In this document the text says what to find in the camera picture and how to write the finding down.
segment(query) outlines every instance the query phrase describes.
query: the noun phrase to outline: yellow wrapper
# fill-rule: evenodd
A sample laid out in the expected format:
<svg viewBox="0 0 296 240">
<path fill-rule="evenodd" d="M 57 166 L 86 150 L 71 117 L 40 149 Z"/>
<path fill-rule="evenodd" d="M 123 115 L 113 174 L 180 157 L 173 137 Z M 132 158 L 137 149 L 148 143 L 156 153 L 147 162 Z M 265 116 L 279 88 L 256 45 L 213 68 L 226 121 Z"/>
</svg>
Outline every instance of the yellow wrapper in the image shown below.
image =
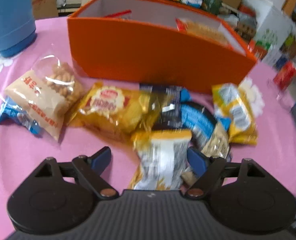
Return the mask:
<svg viewBox="0 0 296 240">
<path fill-rule="evenodd" d="M 179 189 L 185 171 L 190 130 L 137 132 L 131 140 L 140 158 L 130 184 L 137 190 Z"/>
<path fill-rule="evenodd" d="M 212 94 L 216 113 L 232 120 L 229 142 L 256 145 L 255 119 L 244 91 L 228 83 L 213 86 Z"/>
<path fill-rule="evenodd" d="M 86 126 L 107 138 L 130 139 L 135 130 L 150 131 L 171 97 L 95 83 L 66 116 L 70 126 Z"/>
</svg>

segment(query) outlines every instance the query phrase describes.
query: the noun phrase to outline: red snack package in box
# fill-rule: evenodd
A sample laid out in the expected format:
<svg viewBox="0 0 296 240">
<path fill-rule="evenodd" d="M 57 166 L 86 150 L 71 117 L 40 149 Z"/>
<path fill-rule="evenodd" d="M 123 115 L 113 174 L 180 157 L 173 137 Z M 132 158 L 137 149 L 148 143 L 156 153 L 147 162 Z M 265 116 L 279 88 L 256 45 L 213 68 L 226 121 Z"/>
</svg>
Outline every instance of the red snack package in box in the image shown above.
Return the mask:
<svg viewBox="0 0 296 240">
<path fill-rule="evenodd" d="M 296 64 L 289 60 L 275 76 L 273 82 L 280 90 L 285 90 L 294 77 L 296 77 Z"/>
</svg>

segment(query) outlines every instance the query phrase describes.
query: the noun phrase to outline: blue thermos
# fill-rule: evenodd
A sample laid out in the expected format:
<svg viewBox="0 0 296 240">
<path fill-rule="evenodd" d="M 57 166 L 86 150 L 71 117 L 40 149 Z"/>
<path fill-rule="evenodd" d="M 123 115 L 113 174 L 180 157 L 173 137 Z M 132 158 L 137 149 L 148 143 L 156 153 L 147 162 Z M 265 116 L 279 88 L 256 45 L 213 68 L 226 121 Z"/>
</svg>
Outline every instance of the blue thermos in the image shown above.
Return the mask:
<svg viewBox="0 0 296 240">
<path fill-rule="evenodd" d="M 0 55 L 11 57 L 36 39 L 31 0 L 0 0 Z"/>
</svg>

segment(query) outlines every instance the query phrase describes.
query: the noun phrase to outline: orange storage box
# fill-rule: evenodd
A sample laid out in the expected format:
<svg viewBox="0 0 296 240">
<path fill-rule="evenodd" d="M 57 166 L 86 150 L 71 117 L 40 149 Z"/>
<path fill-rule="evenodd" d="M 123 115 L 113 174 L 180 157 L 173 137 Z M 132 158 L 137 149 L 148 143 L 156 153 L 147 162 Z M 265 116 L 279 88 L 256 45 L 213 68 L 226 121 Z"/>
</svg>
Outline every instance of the orange storage box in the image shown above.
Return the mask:
<svg viewBox="0 0 296 240">
<path fill-rule="evenodd" d="M 131 20 L 104 18 L 125 10 L 132 11 Z M 179 32 L 176 18 L 219 30 L 233 48 Z M 173 1 L 92 0 L 68 18 L 68 31 L 74 64 L 94 78 L 211 93 L 215 84 L 239 84 L 256 63 L 225 22 Z"/>
</svg>

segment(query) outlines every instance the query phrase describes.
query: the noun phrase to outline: pink tablecloth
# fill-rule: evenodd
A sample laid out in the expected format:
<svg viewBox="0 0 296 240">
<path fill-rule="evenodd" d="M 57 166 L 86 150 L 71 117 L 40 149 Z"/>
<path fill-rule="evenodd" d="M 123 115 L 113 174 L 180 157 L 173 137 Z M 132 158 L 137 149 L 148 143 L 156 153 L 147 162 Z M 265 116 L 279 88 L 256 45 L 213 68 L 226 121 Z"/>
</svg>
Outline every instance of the pink tablecloth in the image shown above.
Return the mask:
<svg viewBox="0 0 296 240">
<path fill-rule="evenodd" d="M 36 42 L 13 59 L 13 62 L 5 63 L 8 66 L 1 70 L 0 92 L 29 70 L 51 43 L 57 48 L 58 56 L 71 63 L 66 19 L 40 20 L 36 25 Z M 267 79 L 274 75 L 275 72 L 270 67 L 261 63 L 249 74 L 263 93 L 266 106 L 263 115 L 257 118 L 258 145 L 233 147 L 233 161 L 239 162 L 245 157 L 253 158 L 296 194 L 296 129 L 291 115 L 280 107 L 273 93 L 267 88 Z M 137 84 L 113 83 L 122 87 L 138 88 Z M 193 98 L 211 106 L 210 96 L 194 94 Z M 92 155 L 104 145 L 111 148 L 113 160 L 103 178 L 121 192 L 127 187 L 138 164 L 136 154 L 121 144 L 109 145 L 84 129 L 68 128 L 61 145 L 58 145 L 49 139 L 34 138 L 25 128 L 15 124 L 0 125 L 0 240 L 14 230 L 6 212 L 8 197 L 44 158 L 51 155 L 59 162 L 70 161 L 77 155 Z"/>
</svg>

